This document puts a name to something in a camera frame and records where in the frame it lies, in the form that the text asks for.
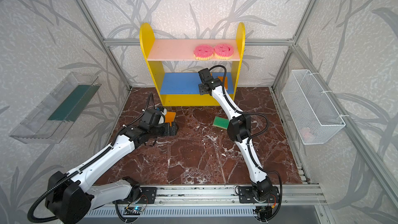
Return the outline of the yellow sponge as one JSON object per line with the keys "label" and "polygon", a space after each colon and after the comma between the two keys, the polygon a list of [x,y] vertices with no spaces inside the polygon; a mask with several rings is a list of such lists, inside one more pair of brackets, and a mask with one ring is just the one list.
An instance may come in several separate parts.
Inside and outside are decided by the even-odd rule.
{"label": "yellow sponge", "polygon": [[167,112],[165,114],[165,123],[172,123],[175,120],[176,113],[175,112]]}

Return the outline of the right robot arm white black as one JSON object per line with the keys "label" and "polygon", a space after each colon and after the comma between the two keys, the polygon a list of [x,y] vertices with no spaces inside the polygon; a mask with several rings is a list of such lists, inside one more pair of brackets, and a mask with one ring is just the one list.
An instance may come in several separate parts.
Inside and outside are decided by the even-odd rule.
{"label": "right robot arm white black", "polygon": [[222,65],[215,65],[198,72],[201,83],[201,95],[211,95],[226,113],[229,125],[227,133],[232,142],[239,148],[246,163],[252,191],[256,201],[265,202],[271,196],[277,204],[282,200],[282,179],[276,171],[266,171],[261,165],[256,154],[252,139],[263,134],[269,127],[269,122],[263,130],[251,134],[251,116],[266,118],[264,114],[242,111],[232,100],[224,86],[227,69]]}

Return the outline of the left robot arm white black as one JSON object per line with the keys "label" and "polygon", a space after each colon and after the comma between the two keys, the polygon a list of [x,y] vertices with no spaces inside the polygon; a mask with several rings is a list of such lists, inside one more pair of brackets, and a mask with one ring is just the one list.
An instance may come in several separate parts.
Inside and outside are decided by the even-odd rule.
{"label": "left robot arm white black", "polygon": [[28,220],[46,223],[58,219],[65,224],[76,224],[89,211],[107,203],[138,200],[140,185],[129,177],[102,186],[95,186],[95,182],[119,160],[150,139],[175,136],[179,126],[176,122],[166,122],[165,116],[157,109],[145,110],[137,119],[138,125],[130,123],[123,126],[114,140],[89,160],[67,173],[53,174],[47,191],[30,207]]}

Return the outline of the orange sponge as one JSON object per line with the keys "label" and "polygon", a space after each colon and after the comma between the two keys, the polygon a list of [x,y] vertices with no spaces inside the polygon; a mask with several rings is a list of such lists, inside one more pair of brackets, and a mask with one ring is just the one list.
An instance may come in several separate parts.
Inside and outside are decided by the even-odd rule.
{"label": "orange sponge", "polygon": [[218,76],[218,79],[224,84],[225,90],[228,90],[228,77]]}

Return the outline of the pink smiley sponge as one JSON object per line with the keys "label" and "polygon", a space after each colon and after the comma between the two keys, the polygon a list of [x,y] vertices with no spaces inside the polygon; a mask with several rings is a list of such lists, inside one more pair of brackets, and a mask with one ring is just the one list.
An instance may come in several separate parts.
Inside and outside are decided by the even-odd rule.
{"label": "pink smiley sponge", "polygon": [[193,55],[196,60],[208,61],[214,57],[214,48],[210,45],[199,45],[195,47]]}
{"label": "pink smiley sponge", "polygon": [[214,47],[214,58],[230,60],[234,56],[234,48],[229,44],[219,44]]}

